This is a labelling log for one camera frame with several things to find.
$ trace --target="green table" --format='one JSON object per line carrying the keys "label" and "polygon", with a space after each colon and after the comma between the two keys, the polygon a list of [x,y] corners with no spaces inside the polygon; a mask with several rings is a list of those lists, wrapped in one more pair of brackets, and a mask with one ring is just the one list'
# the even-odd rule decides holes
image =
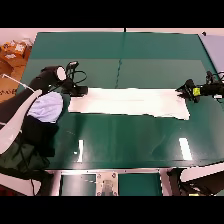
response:
{"label": "green table", "polygon": [[[215,72],[197,35],[38,33],[22,82],[29,83],[44,66],[66,66],[72,60],[87,72],[83,84],[100,88],[115,88],[116,83],[118,88],[177,88],[188,78],[203,84],[206,71]],[[180,167],[224,158],[224,115],[210,97],[199,104],[187,103],[189,121],[68,113],[70,99],[63,97],[50,169]],[[183,137],[188,139],[192,161],[183,160],[178,141]],[[84,140],[82,163],[74,154],[79,151],[78,140]]]}

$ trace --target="tabletop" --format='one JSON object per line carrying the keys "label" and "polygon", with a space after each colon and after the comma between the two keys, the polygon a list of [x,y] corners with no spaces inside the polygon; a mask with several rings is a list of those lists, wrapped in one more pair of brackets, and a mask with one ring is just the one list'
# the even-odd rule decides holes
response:
{"label": "tabletop", "polygon": [[[73,60],[87,73],[83,85],[98,88],[178,88],[189,78],[203,84],[206,71],[215,72],[197,35],[38,33],[22,82],[28,84],[45,66],[66,66]],[[224,115],[211,97],[202,97],[199,104],[187,102],[188,121],[69,113],[70,97],[63,99],[50,169],[180,167],[224,158]],[[188,140],[192,160],[183,159],[180,138]],[[82,162],[74,154],[79,140],[84,143]]]}

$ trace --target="metal bracket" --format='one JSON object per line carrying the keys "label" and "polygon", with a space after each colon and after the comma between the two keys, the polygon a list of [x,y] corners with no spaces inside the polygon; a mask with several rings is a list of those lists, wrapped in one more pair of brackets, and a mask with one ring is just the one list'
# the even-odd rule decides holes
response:
{"label": "metal bracket", "polygon": [[118,173],[96,174],[96,196],[118,196]]}

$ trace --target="table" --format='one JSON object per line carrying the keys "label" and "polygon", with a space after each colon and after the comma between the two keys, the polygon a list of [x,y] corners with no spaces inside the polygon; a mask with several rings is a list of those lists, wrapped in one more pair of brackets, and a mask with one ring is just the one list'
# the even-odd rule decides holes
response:
{"label": "table", "polygon": [[[38,33],[22,82],[29,83],[44,66],[66,66],[72,60],[87,72],[83,84],[89,87],[115,88],[118,79],[118,88],[177,88],[188,78],[203,84],[206,71],[215,72],[197,35]],[[189,121],[68,113],[69,97],[63,97],[65,109],[50,169],[183,167],[223,161],[224,115],[211,97],[187,103]],[[183,160],[180,137],[188,139],[192,161]],[[77,163],[74,151],[80,139],[83,162]]]}

